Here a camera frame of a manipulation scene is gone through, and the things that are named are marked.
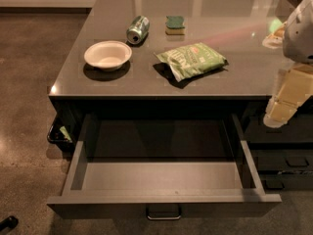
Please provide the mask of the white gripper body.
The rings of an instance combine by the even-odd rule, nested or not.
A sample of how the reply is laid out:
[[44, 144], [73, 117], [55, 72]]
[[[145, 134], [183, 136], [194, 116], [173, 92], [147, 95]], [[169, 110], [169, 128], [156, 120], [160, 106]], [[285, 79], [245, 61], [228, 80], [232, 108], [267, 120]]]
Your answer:
[[313, 95], [313, 66], [296, 63], [287, 72], [278, 102], [298, 108]]

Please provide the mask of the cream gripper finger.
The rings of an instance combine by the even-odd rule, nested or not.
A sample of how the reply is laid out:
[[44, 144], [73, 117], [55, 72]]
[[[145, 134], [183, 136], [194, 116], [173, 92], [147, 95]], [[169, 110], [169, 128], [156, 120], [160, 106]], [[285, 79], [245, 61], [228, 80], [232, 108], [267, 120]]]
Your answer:
[[286, 23], [280, 25], [274, 32], [270, 33], [266, 36], [263, 41], [262, 45], [266, 48], [270, 49], [277, 49], [283, 46], [283, 38], [285, 34]]
[[280, 128], [288, 123], [296, 111], [297, 108], [294, 106], [282, 104], [271, 98], [266, 107], [263, 123], [270, 128]]

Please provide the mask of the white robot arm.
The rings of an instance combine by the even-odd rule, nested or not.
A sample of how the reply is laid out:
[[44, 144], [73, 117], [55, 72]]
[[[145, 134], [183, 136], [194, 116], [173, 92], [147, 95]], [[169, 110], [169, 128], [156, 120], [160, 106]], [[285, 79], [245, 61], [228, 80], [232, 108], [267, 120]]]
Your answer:
[[294, 61], [288, 70], [279, 70], [263, 118], [266, 126], [280, 128], [313, 95], [313, 0], [302, 0], [262, 45], [282, 47], [284, 56]]

